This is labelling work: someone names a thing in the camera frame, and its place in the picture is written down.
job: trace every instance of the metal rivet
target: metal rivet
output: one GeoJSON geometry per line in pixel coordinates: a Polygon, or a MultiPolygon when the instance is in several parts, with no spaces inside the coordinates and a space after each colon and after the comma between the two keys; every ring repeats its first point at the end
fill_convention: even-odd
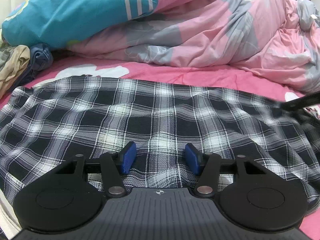
{"type": "Polygon", "coordinates": [[[209,186],[200,186],[197,188],[197,191],[201,194],[210,194],[213,189],[209,186]]]}
{"type": "Polygon", "coordinates": [[[112,195],[119,196],[124,193],[124,188],[119,186],[114,186],[114,187],[110,187],[108,191],[112,195]]]}

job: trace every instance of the blue pillow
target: blue pillow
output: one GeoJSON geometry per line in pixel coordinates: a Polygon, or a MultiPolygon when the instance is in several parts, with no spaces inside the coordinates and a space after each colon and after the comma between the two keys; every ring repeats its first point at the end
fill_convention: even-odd
{"type": "Polygon", "coordinates": [[[158,0],[27,0],[3,22],[12,46],[46,43],[53,49],[82,41],[106,27],[152,13],[158,0]]]}

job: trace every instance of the yellow dot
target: yellow dot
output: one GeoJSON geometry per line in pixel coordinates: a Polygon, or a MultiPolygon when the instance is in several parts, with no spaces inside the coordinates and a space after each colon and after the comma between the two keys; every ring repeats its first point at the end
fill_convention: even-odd
{"type": "Polygon", "coordinates": [[[81,41],[78,41],[78,40],[71,40],[71,41],[68,41],[67,42],[67,46],[71,46],[73,44],[77,44],[77,43],[80,43],[81,41]]]}

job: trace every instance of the blue gripper pad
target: blue gripper pad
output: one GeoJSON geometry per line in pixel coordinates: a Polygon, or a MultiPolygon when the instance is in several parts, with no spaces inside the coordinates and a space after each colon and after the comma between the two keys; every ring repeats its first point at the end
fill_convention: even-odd
{"type": "Polygon", "coordinates": [[[195,175],[200,175],[202,173],[203,167],[199,165],[198,155],[196,151],[198,150],[192,144],[188,143],[185,147],[184,155],[192,173],[195,175]]]}
{"type": "Polygon", "coordinates": [[[131,165],[137,156],[136,144],[134,142],[129,142],[120,153],[124,154],[121,164],[121,174],[126,175],[129,173],[131,165]]]}

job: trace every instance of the plaid fabric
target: plaid fabric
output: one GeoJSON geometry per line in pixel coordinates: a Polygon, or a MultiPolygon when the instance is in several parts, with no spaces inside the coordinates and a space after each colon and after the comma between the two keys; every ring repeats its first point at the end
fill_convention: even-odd
{"type": "Polygon", "coordinates": [[[3,230],[0,228],[0,240],[8,240],[7,236],[3,232],[3,230]]]}
{"type": "MultiPolygon", "coordinates": [[[[0,113],[0,187],[16,193],[75,154],[97,158],[137,144],[126,187],[194,187],[187,143],[223,158],[244,154],[302,186],[309,211],[320,193],[320,121],[303,110],[223,88],[70,77],[17,88],[0,113]]],[[[91,183],[101,188],[98,175],[91,183]]],[[[230,176],[220,180],[220,188],[230,176]]]]}

